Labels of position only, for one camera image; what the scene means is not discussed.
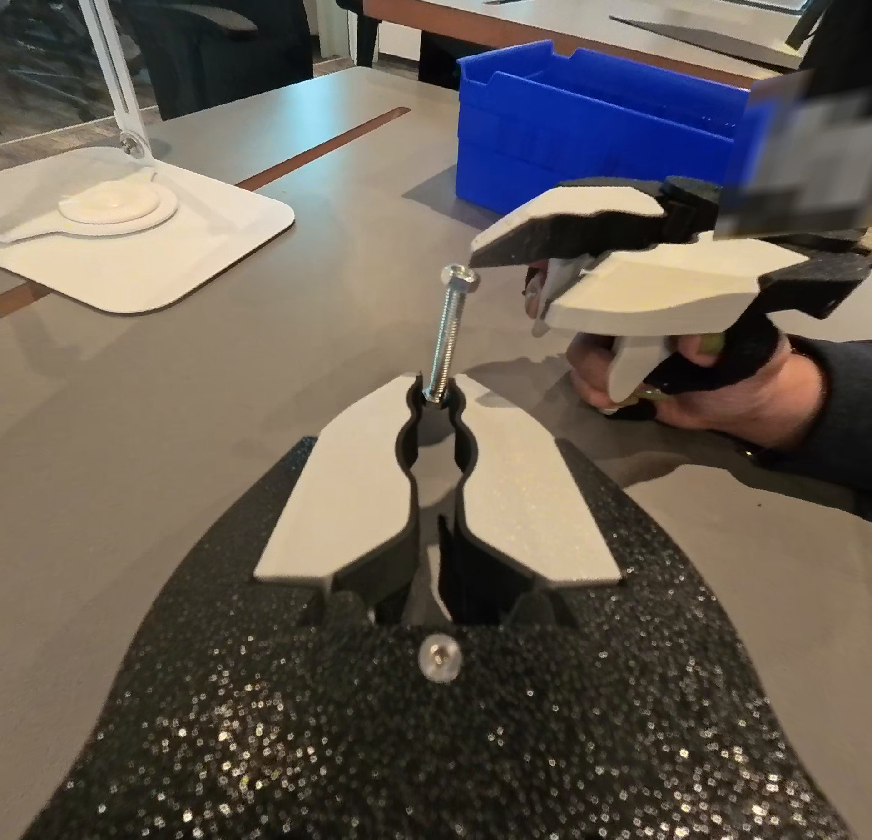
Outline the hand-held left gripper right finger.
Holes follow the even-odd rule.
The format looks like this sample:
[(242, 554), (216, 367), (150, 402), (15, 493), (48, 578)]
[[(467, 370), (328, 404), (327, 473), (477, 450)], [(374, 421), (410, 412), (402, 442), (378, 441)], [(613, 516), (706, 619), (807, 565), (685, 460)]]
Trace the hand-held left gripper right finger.
[(460, 480), (441, 547), (452, 621), (498, 625), (520, 599), (620, 584), (623, 574), (556, 438), (465, 374), (450, 384)]

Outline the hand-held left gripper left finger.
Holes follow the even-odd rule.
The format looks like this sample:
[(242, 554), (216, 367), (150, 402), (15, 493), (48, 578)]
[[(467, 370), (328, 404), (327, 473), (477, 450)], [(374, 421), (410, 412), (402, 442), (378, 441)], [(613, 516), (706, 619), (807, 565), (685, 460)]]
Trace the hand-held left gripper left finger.
[(419, 557), (422, 378), (404, 373), (338, 414), (320, 433), (254, 577), (329, 594), (390, 598)]

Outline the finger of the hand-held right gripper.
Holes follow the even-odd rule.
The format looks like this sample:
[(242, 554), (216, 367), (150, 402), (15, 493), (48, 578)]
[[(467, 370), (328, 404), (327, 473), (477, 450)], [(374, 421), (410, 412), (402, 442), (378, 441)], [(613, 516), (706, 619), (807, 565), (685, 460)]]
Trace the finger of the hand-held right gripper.
[(808, 257), (769, 243), (660, 244), (550, 260), (533, 331), (702, 334), (725, 331), (759, 279)]
[(713, 229), (713, 185), (693, 178), (589, 178), (538, 195), (477, 235), (472, 268), (597, 258), (686, 244)]

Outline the silver threaded bolt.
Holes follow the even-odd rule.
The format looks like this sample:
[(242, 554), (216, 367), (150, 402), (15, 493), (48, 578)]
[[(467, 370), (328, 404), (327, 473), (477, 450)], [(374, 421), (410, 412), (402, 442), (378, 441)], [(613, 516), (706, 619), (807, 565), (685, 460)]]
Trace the silver threaded bolt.
[(446, 401), (452, 358), (460, 334), (466, 297), (470, 282), (455, 277), (446, 285), (446, 296), (441, 313), (441, 322), (431, 361), (430, 378), (423, 390), (425, 402), (434, 408), (442, 408)]

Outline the person's right hand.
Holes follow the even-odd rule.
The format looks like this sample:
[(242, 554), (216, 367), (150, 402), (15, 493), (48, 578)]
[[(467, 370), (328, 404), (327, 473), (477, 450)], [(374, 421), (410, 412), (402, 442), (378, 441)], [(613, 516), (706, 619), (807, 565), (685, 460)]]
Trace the person's right hand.
[[(620, 407), (607, 394), (613, 353), (606, 338), (575, 335), (566, 359), (571, 383), (587, 405), (600, 412)], [(780, 334), (774, 354), (755, 375), (715, 391), (666, 397), (654, 407), (656, 420), (669, 427), (720, 432), (758, 447), (785, 450), (808, 433), (826, 391), (821, 368), (795, 353)]]

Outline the blue plastic bin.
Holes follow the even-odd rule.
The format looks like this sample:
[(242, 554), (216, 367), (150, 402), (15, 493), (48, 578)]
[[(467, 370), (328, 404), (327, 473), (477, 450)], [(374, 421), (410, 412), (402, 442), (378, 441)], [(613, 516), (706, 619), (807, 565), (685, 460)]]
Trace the blue plastic bin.
[(506, 214), (591, 177), (721, 184), (749, 92), (551, 41), (482, 52), (461, 72), (455, 193)]

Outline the grey table with brown edge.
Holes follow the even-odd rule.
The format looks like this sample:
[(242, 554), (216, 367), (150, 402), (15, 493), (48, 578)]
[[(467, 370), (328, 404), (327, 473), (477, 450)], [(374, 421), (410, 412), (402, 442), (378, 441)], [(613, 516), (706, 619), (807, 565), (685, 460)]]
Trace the grey table with brown edge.
[(749, 88), (796, 69), (787, 44), (808, 0), (363, 0), (385, 25), (492, 49), (550, 40)]

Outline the white and wood document stand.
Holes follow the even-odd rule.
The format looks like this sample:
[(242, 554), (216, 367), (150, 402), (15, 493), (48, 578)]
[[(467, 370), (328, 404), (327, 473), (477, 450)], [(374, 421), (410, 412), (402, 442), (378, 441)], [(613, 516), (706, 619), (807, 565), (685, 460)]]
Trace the white and wood document stand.
[(95, 310), (177, 303), (290, 229), (293, 209), (153, 156), (108, 0), (79, 0), (120, 148), (2, 171), (2, 269)]

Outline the black office chair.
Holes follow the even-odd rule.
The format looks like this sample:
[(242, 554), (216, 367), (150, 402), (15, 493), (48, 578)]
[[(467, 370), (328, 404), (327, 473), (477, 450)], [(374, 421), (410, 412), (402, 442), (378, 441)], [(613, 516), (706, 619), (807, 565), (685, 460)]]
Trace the black office chair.
[(119, 0), (161, 118), (314, 77), (303, 0)]

